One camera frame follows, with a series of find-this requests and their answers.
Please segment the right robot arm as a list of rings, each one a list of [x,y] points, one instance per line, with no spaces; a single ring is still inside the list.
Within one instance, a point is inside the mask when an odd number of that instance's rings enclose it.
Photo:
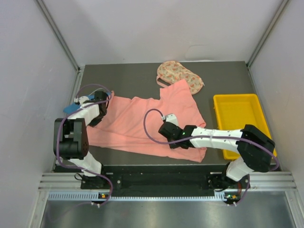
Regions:
[[[240,130],[212,130],[194,125],[184,128],[165,121],[158,132],[164,136],[170,148],[214,148],[239,154],[229,162],[219,178],[210,180],[216,189],[233,188],[245,176],[253,172],[271,170],[275,143],[255,126],[247,124]]]

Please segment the pink t shirt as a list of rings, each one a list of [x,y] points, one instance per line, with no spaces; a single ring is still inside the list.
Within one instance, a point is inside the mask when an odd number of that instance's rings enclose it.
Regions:
[[[187,82],[181,80],[161,88],[158,100],[112,95],[106,116],[97,126],[87,127],[89,145],[201,162],[206,148],[171,149],[160,144],[166,141],[158,132],[162,125],[160,114],[176,115],[181,128],[186,125],[206,126]],[[159,143],[150,140],[149,135]]]

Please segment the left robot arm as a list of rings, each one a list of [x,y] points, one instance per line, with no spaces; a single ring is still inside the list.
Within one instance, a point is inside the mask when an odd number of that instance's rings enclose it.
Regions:
[[[103,165],[89,152],[87,127],[95,127],[107,114],[110,92],[97,90],[93,95],[74,99],[74,108],[67,118],[58,118],[54,122],[53,151],[57,161],[69,161],[74,166],[67,168],[80,169],[85,176],[92,177],[91,182],[97,188],[107,185],[108,177],[102,174]]]

